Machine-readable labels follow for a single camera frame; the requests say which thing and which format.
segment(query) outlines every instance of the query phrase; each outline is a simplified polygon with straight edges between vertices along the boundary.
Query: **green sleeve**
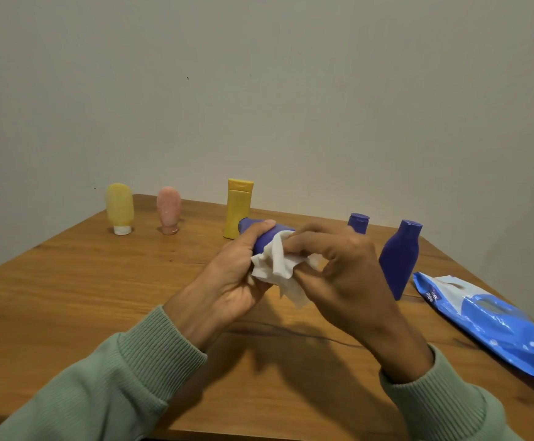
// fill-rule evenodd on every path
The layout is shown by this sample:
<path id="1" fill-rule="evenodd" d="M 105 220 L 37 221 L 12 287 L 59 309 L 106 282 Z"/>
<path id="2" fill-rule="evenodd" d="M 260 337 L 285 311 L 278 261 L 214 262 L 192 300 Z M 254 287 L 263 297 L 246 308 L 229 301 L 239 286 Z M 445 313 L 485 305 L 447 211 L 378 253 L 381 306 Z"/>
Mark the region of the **green sleeve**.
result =
<path id="1" fill-rule="evenodd" d="M 0 441 L 139 440 L 205 360 L 158 307 L 39 390 L 0 425 Z"/>
<path id="2" fill-rule="evenodd" d="M 409 384 L 395 385 L 381 371 L 383 390 L 400 410 L 416 441 L 519 441 L 506 425 L 500 401 L 468 384 L 434 346 L 434 366 Z"/>

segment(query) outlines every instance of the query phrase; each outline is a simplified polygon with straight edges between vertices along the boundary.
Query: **translucent yellow bottle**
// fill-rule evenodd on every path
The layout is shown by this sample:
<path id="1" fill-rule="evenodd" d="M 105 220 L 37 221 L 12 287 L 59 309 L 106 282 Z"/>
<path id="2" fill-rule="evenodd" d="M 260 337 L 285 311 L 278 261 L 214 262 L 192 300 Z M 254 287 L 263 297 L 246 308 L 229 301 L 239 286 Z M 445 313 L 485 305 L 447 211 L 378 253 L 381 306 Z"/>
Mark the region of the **translucent yellow bottle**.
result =
<path id="1" fill-rule="evenodd" d="M 226 238 L 232 240 L 238 237 L 238 222 L 249 216 L 253 185 L 253 181 L 228 180 L 227 225 L 224 228 Z"/>
<path id="2" fill-rule="evenodd" d="M 134 221 L 134 202 L 130 187 L 120 183 L 110 184 L 106 190 L 106 211 L 116 235 L 131 233 Z"/>

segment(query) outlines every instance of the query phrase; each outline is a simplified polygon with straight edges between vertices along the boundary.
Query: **white cloth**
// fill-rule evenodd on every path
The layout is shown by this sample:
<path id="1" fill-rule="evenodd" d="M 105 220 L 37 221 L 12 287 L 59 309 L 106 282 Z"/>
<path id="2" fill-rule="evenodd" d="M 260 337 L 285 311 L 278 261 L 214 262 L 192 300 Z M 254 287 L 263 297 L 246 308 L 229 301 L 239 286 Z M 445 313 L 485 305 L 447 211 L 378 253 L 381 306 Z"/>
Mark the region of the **white cloth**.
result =
<path id="1" fill-rule="evenodd" d="M 255 265 L 251 275 L 259 280 L 277 285 L 279 297 L 287 296 L 296 307 L 301 308 L 310 300 L 299 283 L 293 279 L 293 268 L 302 262 L 307 262 L 315 269 L 318 266 L 319 256 L 313 254 L 304 258 L 293 254 L 284 255 L 282 242 L 291 234 L 293 234 L 293 230 L 282 230 L 276 233 L 271 243 L 263 249 L 263 253 L 251 257 Z"/>

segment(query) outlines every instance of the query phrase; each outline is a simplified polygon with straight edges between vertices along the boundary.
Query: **white bottle cap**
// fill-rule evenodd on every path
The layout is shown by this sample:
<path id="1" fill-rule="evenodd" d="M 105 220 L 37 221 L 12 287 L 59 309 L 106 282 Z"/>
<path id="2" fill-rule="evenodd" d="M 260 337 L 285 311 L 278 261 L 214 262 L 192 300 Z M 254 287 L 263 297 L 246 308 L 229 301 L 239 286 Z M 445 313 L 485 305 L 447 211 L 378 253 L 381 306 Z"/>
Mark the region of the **white bottle cap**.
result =
<path id="1" fill-rule="evenodd" d="M 116 235 L 128 235 L 132 232 L 132 226 L 114 226 L 114 233 Z"/>

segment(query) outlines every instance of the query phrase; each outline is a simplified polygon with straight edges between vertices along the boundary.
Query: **table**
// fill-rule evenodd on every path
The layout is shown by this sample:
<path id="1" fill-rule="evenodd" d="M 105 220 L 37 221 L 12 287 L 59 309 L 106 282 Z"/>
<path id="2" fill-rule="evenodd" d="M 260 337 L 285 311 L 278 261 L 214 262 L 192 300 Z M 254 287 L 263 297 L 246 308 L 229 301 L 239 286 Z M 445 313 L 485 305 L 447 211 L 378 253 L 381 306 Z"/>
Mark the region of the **table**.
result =
<path id="1" fill-rule="evenodd" d="M 128 236 L 115 236 L 100 212 L 0 266 L 0 421 L 69 364 L 186 286 L 227 242 L 224 205 L 184 200 L 181 230 L 164 236 L 155 197 L 134 200 Z M 251 217 L 292 227 L 313 219 L 255 209 Z M 367 235 L 379 253 L 394 231 L 370 224 Z M 424 238 L 416 270 L 452 274 L 493 292 Z M 412 284 L 399 304 L 465 380 L 504 403 L 511 427 L 534 440 L 534 379 L 478 348 Z M 314 305 L 297 310 L 272 288 L 212 346 L 208 363 L 178 392 L 154 436 L 405 439 L 378 368 Z"/>

